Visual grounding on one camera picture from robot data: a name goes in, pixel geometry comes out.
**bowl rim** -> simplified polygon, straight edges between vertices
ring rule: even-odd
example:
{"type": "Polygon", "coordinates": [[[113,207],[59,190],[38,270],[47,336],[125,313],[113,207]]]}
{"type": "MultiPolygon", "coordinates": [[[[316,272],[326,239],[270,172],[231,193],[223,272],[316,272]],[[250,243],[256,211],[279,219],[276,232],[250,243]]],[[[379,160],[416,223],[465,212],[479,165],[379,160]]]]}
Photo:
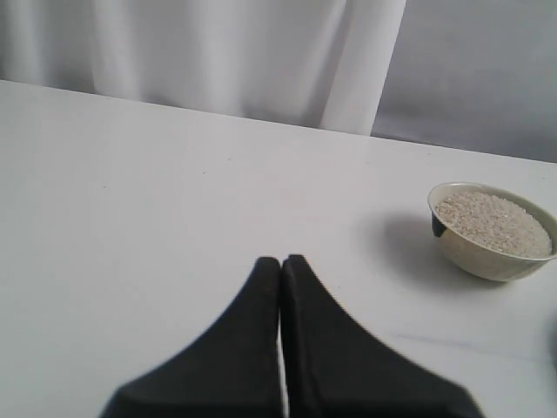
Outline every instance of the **bowl rim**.
{"type": "Polygon", "coordinates": [[[503,255],[505,257],[508,257],[509,259],[513,259],[513,260],[522,260],[522,261],[551,261],[554,259],[557,259],[557,237],[553,237],[551,235],[549,235],[549,232],[547,232],[547,234],[549,235],[549,238],[551,239],[551,244],[552,244],[552,253],[549,254],[547,257],[520,257],[519,255],[512,255],[512,254],[508,254],[508,253],[503,253],[502,251],[497,251],[497,250],[493,250],[492,248],[489,248],[487,246],[483,246],[481,244],[478,244],[477,242],[469,239],[468,237],[462,235],[461,233],[458,233],[457,231],[455,231],[452,227],[450,227],[449,225],[447,225],[439,216],[437,209],[435,209],[435,205],[433,205],[432,203],[432,194],[435,190],[441,188],[441,187],[455,187],[455,186],[460,186],[460,185],[477,185],[480,187],[485,187],[487,189],[491,189],[493,191],[496,192],[500,192],[502,195],[508,195],[508,196],[512,196],[521,200],[525,200],[529,205],[531,205],[532,207],[535,207],[537,211],[539,212],[543,212],[544,215],[546,215],[552,222],[554,222],[557,225],[557,219],[548,211],[546,211],[545,209],[543,209],[542,207],[539,207],[538,205],[536,205],[535,203],[533,203],[530,199],[526,199],[522,196],[520,196],[519,194],[516,193],[512,193],[509,192],[508,190],[505,189],[500,189],[499,187],[493,187],[492,185],[485,185],[482,183],[474,183],[474,182],[469,182],[469,181],[454,181],[454,182],[447,182],[447,183],[440,183],[438,185],[436,185],[427,195],[427,204],[429,205],[429,208],[431,209],[433,215],[435,215],[435,218],[437,218],[437,220],[443,224],[443,226],[446,229],[449,229],[452,233],[455,233],[456,235],[458,235],[459,237],[461,237],[462,239],[470,242],[471,244],[474,244],[475,246],[479,247],[479,248],[483,248],[484,250],[487,250],[491,253],[496,253],[499,255],[503,255]]]}

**bowl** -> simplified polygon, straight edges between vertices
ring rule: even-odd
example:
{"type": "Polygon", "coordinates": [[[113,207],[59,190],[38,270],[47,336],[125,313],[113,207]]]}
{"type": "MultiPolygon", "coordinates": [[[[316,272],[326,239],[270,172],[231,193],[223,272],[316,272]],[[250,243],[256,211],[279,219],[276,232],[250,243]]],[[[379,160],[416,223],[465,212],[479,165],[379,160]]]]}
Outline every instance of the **bowl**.
{"type": "Polygon", "coordinates": [[[427,203],[432,210],[432,229],[441,252],[454,264],[473,274],[488,280],[513,281],[535,272],[548,261],[557,258],[557,220],[527,199],[505,190],[477,183],[444,183],[435,186],[429,193],[427,203]],[[527,258],[501,253],[480,244],[476,244],[449,225],[440,220],[435,207],[437,204],[457,192],[483,192],[510,200],[526,209],[540,222],[552,241],[552,253],[542,258],[527,258]]]}

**ceramic bowl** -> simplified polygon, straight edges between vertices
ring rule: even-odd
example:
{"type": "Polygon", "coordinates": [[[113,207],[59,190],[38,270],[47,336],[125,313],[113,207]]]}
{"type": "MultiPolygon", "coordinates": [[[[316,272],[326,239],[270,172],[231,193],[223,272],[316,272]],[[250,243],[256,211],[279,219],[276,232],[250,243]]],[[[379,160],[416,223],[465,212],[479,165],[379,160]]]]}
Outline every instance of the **ceramic bowl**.
{"type": "Polygon", "coordinates": [[[432,210],[432,229],[441,252],[454,264],[474,276],[488,280],[513,281],[535,272],[557,258],[557,220],[534,203],[505,190],[477,183],[445,183],[434,187],[427,198],[432,210]],[[441,220],[435,206],[457,192],[484,192],[514,202],[526,209],[545,228],[552,240],[553,251],[543,258],[526,258],[500,253],[472,242],[441,220]]]}

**rice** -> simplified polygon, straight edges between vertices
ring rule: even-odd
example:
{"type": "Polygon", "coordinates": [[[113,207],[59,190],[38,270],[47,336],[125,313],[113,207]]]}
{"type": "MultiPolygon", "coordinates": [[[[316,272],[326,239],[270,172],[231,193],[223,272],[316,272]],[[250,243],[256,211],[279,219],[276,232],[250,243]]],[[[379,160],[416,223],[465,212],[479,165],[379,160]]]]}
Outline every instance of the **rice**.
{"type": "Polygon", "coordinates": [[[459,192],[435,207],[440,220],[494,251],[527,258],[547,257],[552,242],[532,215],[513,202],[482,192],[459,192]]]}

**curtain fold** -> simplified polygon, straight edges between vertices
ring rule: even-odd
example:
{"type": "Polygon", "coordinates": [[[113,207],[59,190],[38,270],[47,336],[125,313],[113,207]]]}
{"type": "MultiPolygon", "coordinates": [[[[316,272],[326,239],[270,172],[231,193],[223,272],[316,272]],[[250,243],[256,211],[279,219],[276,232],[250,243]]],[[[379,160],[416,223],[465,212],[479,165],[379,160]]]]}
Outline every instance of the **curtain fold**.
{"type": "Polygon", "coordinates": [[[0,0],[5,79],[369,135],[406,0],[0,0]]]}

